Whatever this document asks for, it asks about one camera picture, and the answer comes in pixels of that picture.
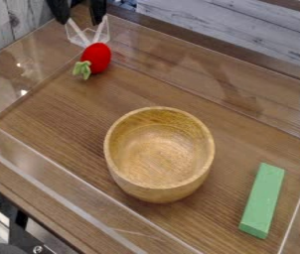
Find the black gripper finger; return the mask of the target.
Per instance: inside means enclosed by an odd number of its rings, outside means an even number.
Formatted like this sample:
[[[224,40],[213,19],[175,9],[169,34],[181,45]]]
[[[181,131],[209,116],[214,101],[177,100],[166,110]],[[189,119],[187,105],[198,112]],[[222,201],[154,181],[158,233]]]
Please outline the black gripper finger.
[[[88,0],[88,11],[91,17],[91,23],[99,25],[106,15],[106,0]]]
[[[47,0],[47,3],[56,21],[64,25],[71,17],[68,0]]]

